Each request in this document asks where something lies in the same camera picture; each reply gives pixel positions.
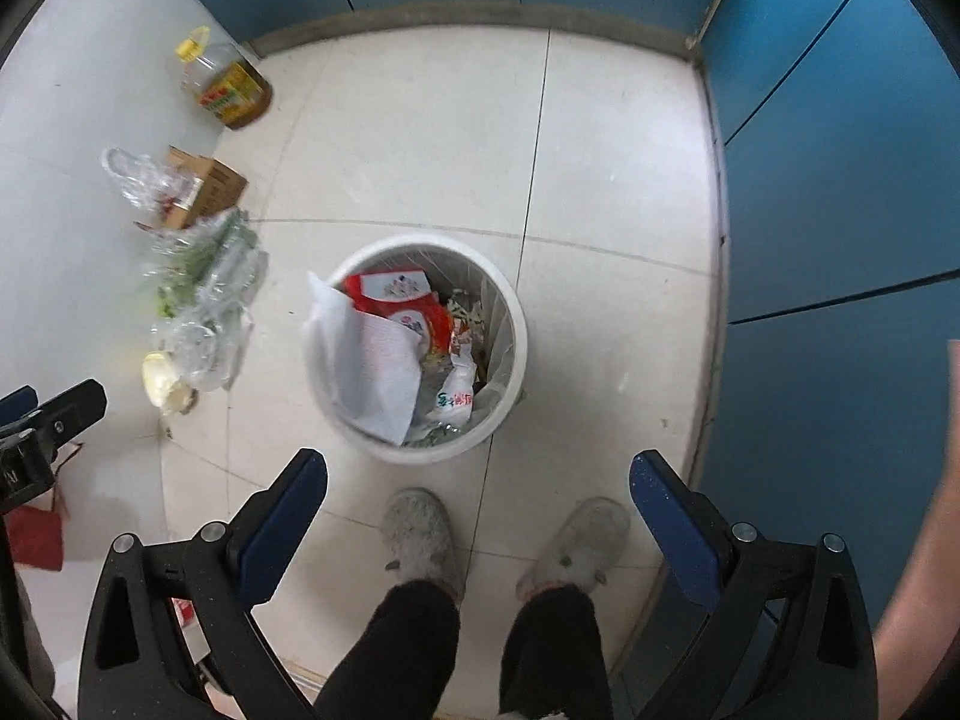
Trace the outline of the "person's bare forearm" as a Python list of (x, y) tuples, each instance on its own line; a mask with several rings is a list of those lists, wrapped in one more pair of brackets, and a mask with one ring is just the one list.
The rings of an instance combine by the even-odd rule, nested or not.
[(874, 634), (878, 717), (901, 718), (947, 663), (958, 634), (958, 341), (949, 343), (944, 471)]

